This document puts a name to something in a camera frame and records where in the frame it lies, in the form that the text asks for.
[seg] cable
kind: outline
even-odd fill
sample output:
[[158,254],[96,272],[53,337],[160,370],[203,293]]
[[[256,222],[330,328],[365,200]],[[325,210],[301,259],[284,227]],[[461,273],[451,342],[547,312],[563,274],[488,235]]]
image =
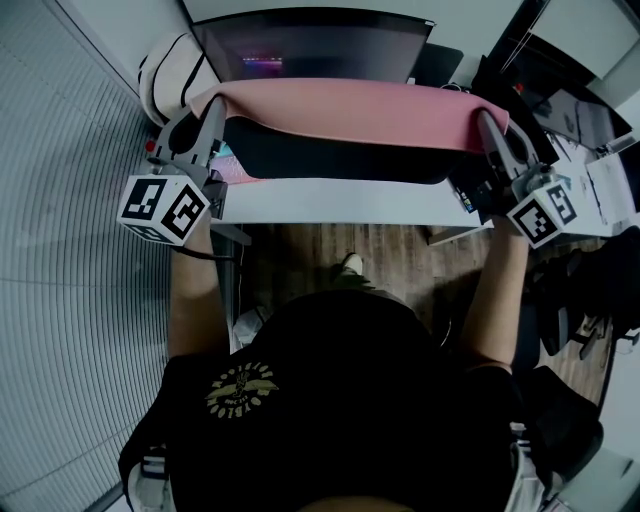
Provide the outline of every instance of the cable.
[[540,18],[540,16],[542,16],[542,13],[545,11],[545,9],[547,8],[548,5],[549,5],[549,0],[547,0],[545,2],[545,4],[542,7],[542,9],[540,9],[540,12],[538,13],[538,15],[531,22],[531,25],[529,25],[529,28],[525,32],[525,35],[523,35],[522,38],[520,39],[520,41],[518,41],[518,44],[516,45],[515,49],[513,50],[513,52],[511,52],[511,55],[509,56],[507,61],[502,66],[502,69],[500,70],[500,74],[504,73],[507,70],[507,68],[511,65],[513,60],[518,56],[518,54],[522,51],[522,49],[525,47],[525,45],[529,42],[529,39],[533,35],[533,33],[531,32],[531,29],[538,22],[538,19]]
[[178,245],[172,245],[171,248],[184,254],[185,256],[191,256],[192,258],[197,258],[199,260],[211,260],[211,261],[230,261],[232,263],[236,262],[236,259],[233,256],[214,256],[212,254],[206,254],[204,252],[192,251],[191,249],[187,249],[186,247],[181,247]]
[[[240,224],[240,230],[244,228],[244,224]],[[240,316],[240,311],[242,311],[242,260],[244,259],[244,245],[242,247],[242,252],[240,253],[240,264],[238,267],[240,268],[240,277],[238,278],[238,316]]]

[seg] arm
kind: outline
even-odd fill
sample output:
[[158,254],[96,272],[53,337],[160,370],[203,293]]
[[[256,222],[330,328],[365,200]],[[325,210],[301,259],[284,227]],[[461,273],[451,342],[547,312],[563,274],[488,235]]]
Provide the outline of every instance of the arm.
[[[186,247],[213,254],[207,212]],[[173,252],[169,311],[169,357],[198,352],[229,353],[227,321],[216,264]]]
[[516,350],[529,246],[507,219],[493,222],[491,248],[462,329],[460,353],[471,366],[509,369]]

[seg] pants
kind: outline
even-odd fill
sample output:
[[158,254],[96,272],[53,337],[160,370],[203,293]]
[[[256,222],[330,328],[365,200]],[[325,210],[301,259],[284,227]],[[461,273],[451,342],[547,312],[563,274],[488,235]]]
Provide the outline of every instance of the pants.
[[358,290],[365,293],[369,293],[371,295],[377,295],[378,297],[383,297],[385,299],[391,299],[395,302],[406,306],[406,304],[401,301],[395,295],[386,292],[384,290],[377,290],[375,286],[371,284],[371,282],[365,277],[356,274],[350,268],[345,268],[340,272],[338,277],[336,277],[331,283],[332,290]]

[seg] corrugated panel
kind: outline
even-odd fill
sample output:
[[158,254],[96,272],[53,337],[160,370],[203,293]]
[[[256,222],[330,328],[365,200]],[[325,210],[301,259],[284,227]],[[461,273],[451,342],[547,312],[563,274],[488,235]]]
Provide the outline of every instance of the corrugated panel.
[[41,2],[0,12],[0,508],[83,510],[166,360],[168,252],[115,223],[149,125]]

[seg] black t-shirt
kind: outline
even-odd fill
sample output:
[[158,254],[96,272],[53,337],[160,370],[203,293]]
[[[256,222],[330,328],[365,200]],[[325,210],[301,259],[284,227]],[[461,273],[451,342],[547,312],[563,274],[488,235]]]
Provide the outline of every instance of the black t-shirt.
[[503,510],[516,395],[501,368],[457,371],[405,306],[325,292],[278,311],[229,357],[171,359],[120,469],[126,482],[143,447],[166,444],[179,512],[362,495]]

